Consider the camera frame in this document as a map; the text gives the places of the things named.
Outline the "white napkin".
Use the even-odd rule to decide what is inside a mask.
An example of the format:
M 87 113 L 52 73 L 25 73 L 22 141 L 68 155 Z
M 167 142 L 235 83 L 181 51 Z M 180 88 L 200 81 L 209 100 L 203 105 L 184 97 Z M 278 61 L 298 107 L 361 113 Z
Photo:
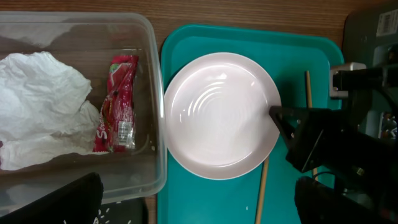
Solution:
M 1 60 L 1 169 L 93 153 L 100 114 L 91 82 L 49 52 Z

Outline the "wooden chopstick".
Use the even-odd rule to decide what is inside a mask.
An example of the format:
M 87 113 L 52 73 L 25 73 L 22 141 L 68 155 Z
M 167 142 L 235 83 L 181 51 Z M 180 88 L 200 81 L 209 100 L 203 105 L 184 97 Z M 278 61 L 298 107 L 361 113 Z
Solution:
M 269 168 L 269 158 L 264 161 L 261 175 L 261 183 L 259 188 L 259 195 L 257 199 L 257 210 L 256 210 L 256 218 L 255 224 L 261 224 L 262 220 L 262 209 L 264 205 L 264 195 L 266 191 L 266 182 L 267 182 L 267 173 Z
M 310 83 L 310 73 L 309 71 L 305 72 L 305 84 L 306 84 L 306 96 L 307 96 L 307 107 L 308 108 L 313 108 L 313 103 L 312 103 L 312 89 L 311 89 L 311 83 Z M 312 176 L 313 178 L 318 181 L 318 169 L 314 168 L 312 170 Z

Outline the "rice leftovers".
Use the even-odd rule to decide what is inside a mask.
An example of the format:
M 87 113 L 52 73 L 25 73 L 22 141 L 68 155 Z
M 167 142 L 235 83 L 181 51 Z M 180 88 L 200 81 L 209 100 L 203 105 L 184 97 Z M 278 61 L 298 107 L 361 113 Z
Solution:
M 110 223 L 131 223 L 129 218 L 126 218 L 127 202 L 113 202 L 102 204 L 96 216 L 90 223 L 92 224 L 110 224 Z

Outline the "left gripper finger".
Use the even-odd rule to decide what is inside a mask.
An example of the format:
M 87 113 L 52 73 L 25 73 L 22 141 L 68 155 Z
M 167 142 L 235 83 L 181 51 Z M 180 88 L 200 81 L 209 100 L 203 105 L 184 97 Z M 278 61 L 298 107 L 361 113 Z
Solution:
M 1 223 L 93 223 L 102 198 L 100 175 L 92 172 L 1 217 Z

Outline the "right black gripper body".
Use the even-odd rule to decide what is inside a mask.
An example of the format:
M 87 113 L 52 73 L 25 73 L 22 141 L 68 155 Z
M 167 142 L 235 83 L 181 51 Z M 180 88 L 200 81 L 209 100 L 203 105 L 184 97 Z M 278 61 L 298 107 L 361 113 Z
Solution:
M 378 201 L 397 201 L 397 141 L 383 141 L 361 133 L 358 125 L 378 91 L 397 114 L 397 101 L 389 92 L 397 86 L 397 66 L 359 71 L 363 89 L 349 91 L 349 103 L 340 110 L 309 108 L 310 148 L 288 148 L 287 161 L 304 173 L 319 166 L 363 189 Z

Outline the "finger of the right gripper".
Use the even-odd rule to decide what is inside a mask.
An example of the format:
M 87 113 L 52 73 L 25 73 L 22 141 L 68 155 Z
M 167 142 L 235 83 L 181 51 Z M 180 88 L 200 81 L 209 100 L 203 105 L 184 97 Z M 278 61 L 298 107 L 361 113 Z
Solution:
M 271 106 L 269 115 L 277 126 L 287 148 L 310 148 L 307 122 L 309 108 Z

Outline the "red snack wrapper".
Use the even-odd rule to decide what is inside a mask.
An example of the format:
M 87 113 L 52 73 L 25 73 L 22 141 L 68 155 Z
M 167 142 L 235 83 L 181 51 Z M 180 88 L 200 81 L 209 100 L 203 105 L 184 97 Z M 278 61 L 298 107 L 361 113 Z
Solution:
M 137 55 L 117 55 L 111 62 L 93 152 L 125 152 L 136 148 L 133 89 L 138 61 Z

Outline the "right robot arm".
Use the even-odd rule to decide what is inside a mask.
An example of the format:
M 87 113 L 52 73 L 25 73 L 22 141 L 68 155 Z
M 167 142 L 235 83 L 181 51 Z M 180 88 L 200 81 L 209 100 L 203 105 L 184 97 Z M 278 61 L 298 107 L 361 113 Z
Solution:
M 286 159 L 306 173 L 316 167 L 336 178 L 334 188 L 303 176 L 294 202 L 302 223 L 390 223 L 382 212 L 397 210 L 397 141 L 373 138 L 358 129 L 379 92 L 397 114 L 389 89 L 397 86 L 397 66 L 344 71 L 332 76 L 333 88 L 347 91 L 342 109 L 272 106 Z

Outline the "large white plate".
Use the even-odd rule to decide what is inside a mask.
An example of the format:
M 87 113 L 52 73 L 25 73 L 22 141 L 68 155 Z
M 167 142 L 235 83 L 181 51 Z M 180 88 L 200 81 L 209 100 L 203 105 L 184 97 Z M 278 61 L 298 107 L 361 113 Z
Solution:
M 241 177 L 275 147 L 279 130 L 269 110 L 280 104 L 273 79 L 257 62 L 229 52 L 198 57 L 165 92 L 167 148 L 199 177 Z

